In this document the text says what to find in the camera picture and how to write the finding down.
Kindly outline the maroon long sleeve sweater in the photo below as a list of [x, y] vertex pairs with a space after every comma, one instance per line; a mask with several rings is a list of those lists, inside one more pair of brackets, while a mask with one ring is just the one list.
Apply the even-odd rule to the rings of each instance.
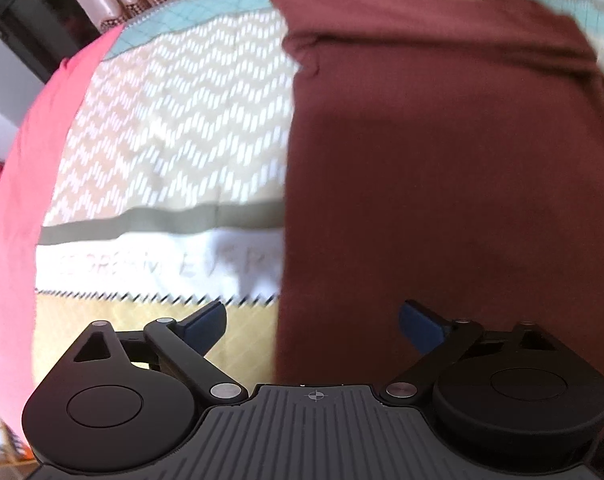
[[[298, 63], [255, 472], [604, 479], [604, 72], [535, 0], [270, 0]], [[418, 402], [402, 304], [480, 323]]]

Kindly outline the patterned beige teal bedspread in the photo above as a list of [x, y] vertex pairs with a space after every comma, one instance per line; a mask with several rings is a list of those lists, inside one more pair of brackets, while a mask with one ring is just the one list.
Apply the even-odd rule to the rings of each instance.
[[[604, 72], [604, 26], [572, 16]], [[96, 320], [141, 330], [222, 300], [213, 362], [276, 382], [298, 63], [270, 0], [178, 0], [121, 32], [68, 130], [35, 248], [36, 380]]]

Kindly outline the pink bed sheet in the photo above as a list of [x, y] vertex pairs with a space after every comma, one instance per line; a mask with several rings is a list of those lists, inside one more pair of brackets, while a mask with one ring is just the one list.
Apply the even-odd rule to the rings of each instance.
[[115, 27], [61, 63], [25, 115], [0, 177], [0, 419], [16, 436], [33, 392], [35, 248], [66, 136]]

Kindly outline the dark window frame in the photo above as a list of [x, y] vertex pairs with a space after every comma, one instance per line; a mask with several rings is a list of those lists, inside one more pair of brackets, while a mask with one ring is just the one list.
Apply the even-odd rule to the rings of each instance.
[[0, 0], [0, 40], [41, 81], [99, 36], [76, 0]]

